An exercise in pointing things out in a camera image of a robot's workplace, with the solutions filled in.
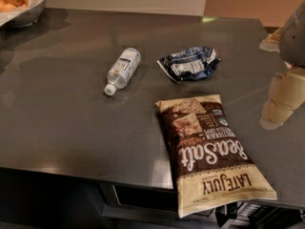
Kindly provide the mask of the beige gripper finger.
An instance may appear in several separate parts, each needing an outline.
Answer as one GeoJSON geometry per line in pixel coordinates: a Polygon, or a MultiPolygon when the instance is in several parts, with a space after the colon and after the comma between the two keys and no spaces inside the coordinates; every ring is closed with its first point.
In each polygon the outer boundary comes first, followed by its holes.
{"type": "Polygon", "coordinates": [[[276,73],[262,109],[260,126],[265,130],[277,129],[304,102],[305,69],[292,68],[285,73],[276,73]]]}
{"type": "Polygon", "coordinates": [[[266,52],[278,52],[279,42],[281,39],[282,29],[278,28],[271,34],[269,34],[265,39],[259,44],[259,48],[266,52]]]}

